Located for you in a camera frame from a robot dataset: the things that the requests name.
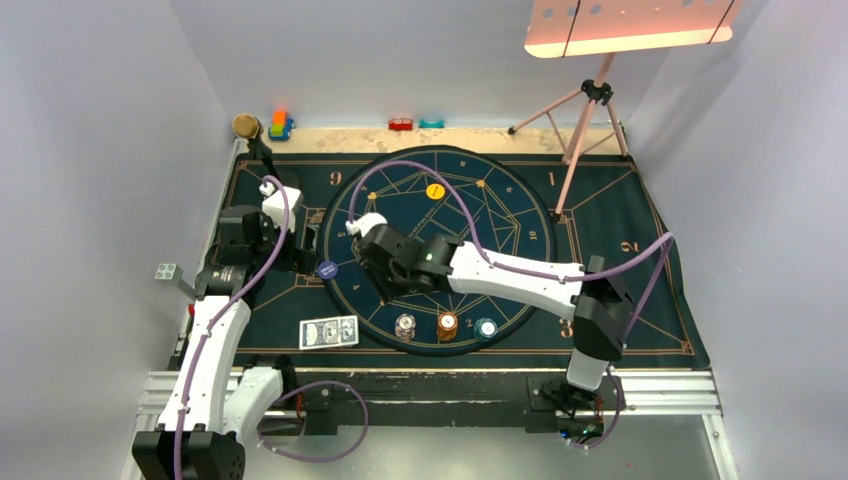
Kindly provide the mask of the blue small blind button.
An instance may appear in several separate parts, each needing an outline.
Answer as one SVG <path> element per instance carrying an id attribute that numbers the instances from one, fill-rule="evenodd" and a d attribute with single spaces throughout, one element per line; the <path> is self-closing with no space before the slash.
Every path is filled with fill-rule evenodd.
<path id="1" fill-rule="evenodd" d="M 322 280 L 330 280 L 338 275 L 338 264 L 331 260 L 321 262 L 316 268 L 316 275 Z"/>

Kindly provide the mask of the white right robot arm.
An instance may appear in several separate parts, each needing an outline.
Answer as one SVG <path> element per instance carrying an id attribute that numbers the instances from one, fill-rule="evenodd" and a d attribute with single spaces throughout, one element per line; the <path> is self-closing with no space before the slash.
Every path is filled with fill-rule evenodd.
<path id="1" fill-rule="evenodd" d="M 634 299 L 619 276 L 602 276 L 599 256 L 583 266 L 505 255 L 443 235 L 421 242 L 382 216 L 349 221 L 346 230 L 355 240 L 360 266 L 385 302 L 434 291 L 477 294 L 571 320 L 574 347 L 561 392 L 573 406 L 584 407 L 599 396 L 608 368 L 623 355 Z"/>

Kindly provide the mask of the yellow big blind button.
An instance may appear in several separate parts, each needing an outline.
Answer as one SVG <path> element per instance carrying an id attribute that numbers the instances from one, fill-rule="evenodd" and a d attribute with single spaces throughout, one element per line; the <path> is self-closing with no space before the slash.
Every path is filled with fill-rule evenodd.
<path id="1" fill-rule="evenodd" d="M 446 195 L 446 189 L 442 184 L 432 183 L 426 187 L 425 195 L 430 200 L 440 200 Z"/>

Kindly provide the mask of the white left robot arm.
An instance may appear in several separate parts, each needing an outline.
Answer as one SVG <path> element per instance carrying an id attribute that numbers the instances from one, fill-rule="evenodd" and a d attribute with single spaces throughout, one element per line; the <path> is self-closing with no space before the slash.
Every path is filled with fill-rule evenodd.
<path id="1" fill-rule="evenodd" d="M 218 259 L 195 282 L 193 322 L 173 391 L 131 455 L 145 479 L 241 479 L 261 410 L 284 409 L 298 382 L 278 361 L 249 368 L 227 391 L 241 336 L 270 270 L 305 273 L 316 254 L 297 247 L 296 207 L 239 205 L 218 220 Z"/>

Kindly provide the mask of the blue playing card deck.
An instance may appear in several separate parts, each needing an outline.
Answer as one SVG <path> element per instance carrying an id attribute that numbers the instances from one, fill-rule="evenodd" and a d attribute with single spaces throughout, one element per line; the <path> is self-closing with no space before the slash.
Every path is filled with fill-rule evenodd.
<path id="1" fill-rule="evenodd" d="M 356 315 L 303 320 L 299 323 L 300 350 L 342 348 L 358 343 L 359 325 Z"/>

